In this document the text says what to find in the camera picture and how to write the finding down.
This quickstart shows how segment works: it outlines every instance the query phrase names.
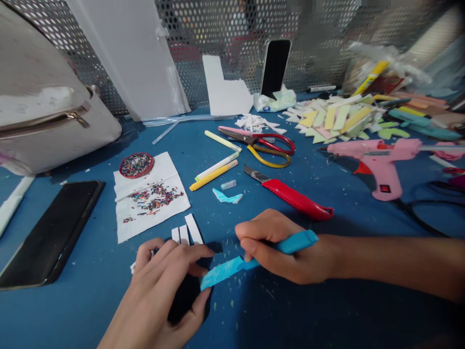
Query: glue gun trigger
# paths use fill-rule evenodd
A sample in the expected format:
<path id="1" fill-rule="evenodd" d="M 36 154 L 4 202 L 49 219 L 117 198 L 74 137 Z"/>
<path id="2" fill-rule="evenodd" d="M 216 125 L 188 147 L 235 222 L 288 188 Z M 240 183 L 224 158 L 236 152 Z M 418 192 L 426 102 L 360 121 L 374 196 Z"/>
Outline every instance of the glue gun trigger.
<path id="1" fill-rule="evenodd" d="M 373 172 L 369 169 L 367 165 L 365 165 L 364 162 L 360 161 L 358 168 L 355 170 L 354 174 L 362 174 L 362 175 L 372 175 Z"/>

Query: zipper pull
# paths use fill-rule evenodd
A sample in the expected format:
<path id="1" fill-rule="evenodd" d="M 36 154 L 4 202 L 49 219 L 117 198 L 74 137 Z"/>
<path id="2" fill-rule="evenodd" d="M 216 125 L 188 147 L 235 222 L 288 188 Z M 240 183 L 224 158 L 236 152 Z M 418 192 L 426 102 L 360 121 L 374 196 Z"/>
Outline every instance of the zipper pull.
<path id="1" fill-rule="evenodd" d="M 90 125 L 87 121 L 85 121 L 80 115 L 78 115 L 76 112 L 71 112 L 67 114 L 69 119 L 76 119 L 77 122 L 81 124 L 82 127 L 84 128 L 89 128 Z"/>

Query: phone screen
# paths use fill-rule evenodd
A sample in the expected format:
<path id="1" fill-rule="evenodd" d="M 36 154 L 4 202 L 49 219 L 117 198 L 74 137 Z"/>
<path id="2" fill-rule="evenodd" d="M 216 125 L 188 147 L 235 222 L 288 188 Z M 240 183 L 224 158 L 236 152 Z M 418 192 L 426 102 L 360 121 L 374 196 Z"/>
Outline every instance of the phone screen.
<path id="1" fill-rule="evenodd" d="M 265 67 L 263 68 L 262 95 L 274 98 L 273 92 L 281 90 L 290 50 L 290 40 L 269 42 L 265 56 Z"/>
<path id="2" fill-rule="evenodd" d="M 99 181 L 65 184 L 1 273 L 0 288 L 39 286 L 57 264 L 63 268 L 102 187 Z"/>

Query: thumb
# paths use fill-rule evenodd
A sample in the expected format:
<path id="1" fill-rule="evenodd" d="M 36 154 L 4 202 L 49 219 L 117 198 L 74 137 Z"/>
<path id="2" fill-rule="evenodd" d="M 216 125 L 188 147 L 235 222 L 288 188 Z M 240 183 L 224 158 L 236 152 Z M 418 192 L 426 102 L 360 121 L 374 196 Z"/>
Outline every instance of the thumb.
<path id="1" fill-rule="evenodd" d="M 262 267 L 283 278 L 288 279 L 290 272 L 296 268 L 297 262 L 294 256 L 281 253 L 263 242 L 244 238 L 241 240 L 241 247 Z"/>
<path id="2" fill-rule="evenodd" d="M 211 287 L 203 290 L 192 304 L 192 309 L 181 319 L 181 322 L 175 327 L 176 342 L 183 347 L 189 339 L 193 337 L 203 323 L 205 314 L 205 305 L 210 296 Z"/>

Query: red utility knife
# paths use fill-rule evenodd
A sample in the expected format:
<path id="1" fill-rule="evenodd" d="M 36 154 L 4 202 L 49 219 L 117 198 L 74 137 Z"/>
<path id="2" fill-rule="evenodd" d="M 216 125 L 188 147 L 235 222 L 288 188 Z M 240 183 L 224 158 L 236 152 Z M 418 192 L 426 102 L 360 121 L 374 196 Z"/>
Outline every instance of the red utility knife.
<path id="1" fill-rule="evenodd" d="M 244 172 L 258 180 L 262 184 L 262 187 L 267 188 L 289 205 L 315 221 L 327 221 L 334 216 L 334 209 L 332 207 L 318 205 L 305 195 L 289 188 L 278 179 L 271 179 L 247 165 L 244 165 Z"/>

